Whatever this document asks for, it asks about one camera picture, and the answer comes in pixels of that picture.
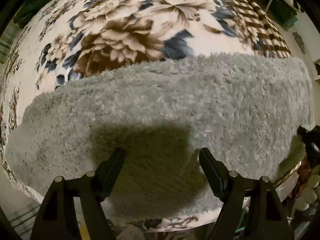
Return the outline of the grey fleece pants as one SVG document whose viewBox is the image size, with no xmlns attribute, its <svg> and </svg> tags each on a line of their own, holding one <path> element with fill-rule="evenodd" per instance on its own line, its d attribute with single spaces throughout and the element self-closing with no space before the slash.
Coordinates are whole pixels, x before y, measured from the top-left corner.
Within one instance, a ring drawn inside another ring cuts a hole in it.
<svg viewBox="0 0 320 240">
<path fill-rule="evenodd" d="M 304 155 L 297 128 L 315 124 L 301 59 L 243 54 L 140 63 L 38 95 L 8 137 L 17 181 L 44 196 L 53 179 L 95 170 L 126 152 L 108 218 L 175 218 L 217 211 L 199 150 L 242 176 L 277 180 Z"/>
</svg>

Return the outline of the beige fleece robe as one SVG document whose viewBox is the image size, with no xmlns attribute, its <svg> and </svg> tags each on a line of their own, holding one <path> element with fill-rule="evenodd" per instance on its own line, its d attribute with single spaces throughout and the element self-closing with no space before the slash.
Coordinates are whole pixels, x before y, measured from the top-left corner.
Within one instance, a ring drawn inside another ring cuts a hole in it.
<svg viewBox="0 0 320 240">
<path fill-rule="evenodd" d="M 299 177 L 292 217 L 297 211 L 306 211 L 316 200 L 319 200 L 319 165 L 304 170 Z"/>
</svg>

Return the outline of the white cabinet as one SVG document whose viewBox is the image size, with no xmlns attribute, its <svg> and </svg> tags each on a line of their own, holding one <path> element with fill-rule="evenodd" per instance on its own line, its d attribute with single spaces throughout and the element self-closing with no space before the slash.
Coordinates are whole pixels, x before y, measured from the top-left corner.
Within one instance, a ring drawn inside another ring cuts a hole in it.
<svg viewBox="0 0 320 240">
<path fill-rule="evenodd" d="M 299 13 L 296 19 L 288 31 L 306 58 L 311 77 L 319 82 L 319 31 L 305 12 Z"/>
</svg>

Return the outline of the chair with piled clothes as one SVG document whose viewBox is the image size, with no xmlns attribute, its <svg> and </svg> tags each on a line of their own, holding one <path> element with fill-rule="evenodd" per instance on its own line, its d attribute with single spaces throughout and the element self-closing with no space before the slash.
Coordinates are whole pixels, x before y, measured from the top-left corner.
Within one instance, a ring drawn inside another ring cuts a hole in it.
<svg viewBox="0 0 320 240">
<path fill-rule="evenodd" d="M 288 29 L 294 26 L 298 14 L 303 13 L 304 9 L 296 0 L 268 0 L 265 12 L 268 11 L 283 29 Z"/>
</svg>

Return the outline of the floral bed blanket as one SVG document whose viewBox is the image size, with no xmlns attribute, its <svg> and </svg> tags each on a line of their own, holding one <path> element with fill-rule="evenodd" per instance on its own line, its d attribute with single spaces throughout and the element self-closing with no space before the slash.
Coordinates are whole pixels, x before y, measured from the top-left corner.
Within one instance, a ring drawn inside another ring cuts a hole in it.
<svg viewBox="0 0 320 240">
<path fill-rule="evenodd" d="M 254 0 L 48 0 L 1 37 L 1 150 L 44 92 L 142 61 L 213 53 L 291 56 Z"/>
</svg>

